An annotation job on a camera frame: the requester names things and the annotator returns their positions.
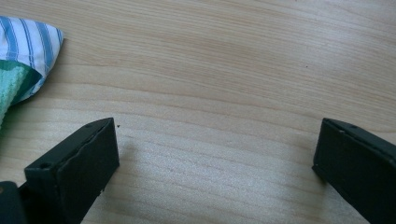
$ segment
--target striped cloth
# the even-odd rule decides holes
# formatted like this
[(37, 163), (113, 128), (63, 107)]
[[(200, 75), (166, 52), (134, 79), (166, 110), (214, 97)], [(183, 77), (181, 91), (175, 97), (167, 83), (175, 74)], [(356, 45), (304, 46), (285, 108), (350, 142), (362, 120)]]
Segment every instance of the striped cloth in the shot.
[(63, 32), (46, 23), (0, 16), (0, 60), (26, 64), (38, 74), (27, 78), (30, 83), (13, 103), (34, 95), (44, 84), (63, 40)]

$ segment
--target light wood surface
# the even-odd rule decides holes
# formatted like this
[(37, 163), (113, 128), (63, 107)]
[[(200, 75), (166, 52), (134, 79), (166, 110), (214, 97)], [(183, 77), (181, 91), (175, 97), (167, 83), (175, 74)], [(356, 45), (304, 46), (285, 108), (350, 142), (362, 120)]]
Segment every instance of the light wood surface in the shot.
[(0, 131), (0, 180), (114, 117), (119, 170), (83, 223), (366, 223), (311, 170), (321, 119), (396, 144), (394, 1), (15, 1), (65, 33)]

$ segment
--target table surface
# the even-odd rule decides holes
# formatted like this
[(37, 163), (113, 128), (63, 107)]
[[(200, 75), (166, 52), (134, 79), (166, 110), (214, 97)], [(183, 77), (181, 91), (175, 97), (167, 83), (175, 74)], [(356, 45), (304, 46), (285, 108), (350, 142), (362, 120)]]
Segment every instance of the table surface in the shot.
[(311, 170), (323, 118), (396, 143), (394, 1), (2, 0), (65, 33), (0, 132), (0, 180), (114, 117), (83, 223), (365, 223)]

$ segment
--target wood grain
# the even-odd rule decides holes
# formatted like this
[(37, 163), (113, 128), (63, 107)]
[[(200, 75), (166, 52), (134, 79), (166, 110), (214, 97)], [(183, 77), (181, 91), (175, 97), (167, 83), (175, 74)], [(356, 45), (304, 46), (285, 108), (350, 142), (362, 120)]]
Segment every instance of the wood grain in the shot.
[(83, 223), (365, 223), (311, 165), (321, 119), (396, 144), (394, 1), (1, 0), (65, 32), (0, 131), (0, 180), (114, 117), (120, 169)]

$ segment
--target black clamp jaw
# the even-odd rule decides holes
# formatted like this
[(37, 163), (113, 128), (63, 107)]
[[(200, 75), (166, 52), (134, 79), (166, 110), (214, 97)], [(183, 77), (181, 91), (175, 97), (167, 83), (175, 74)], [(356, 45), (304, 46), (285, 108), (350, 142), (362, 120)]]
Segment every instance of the black clamp jaw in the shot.
[(322, 121), (314, 171), (370, 223), (396, 223), (396, 146), (355, 125)]
[(0, 182), (0, 223), (80, 223), (120, 166), (114, 119), (89, 123)]

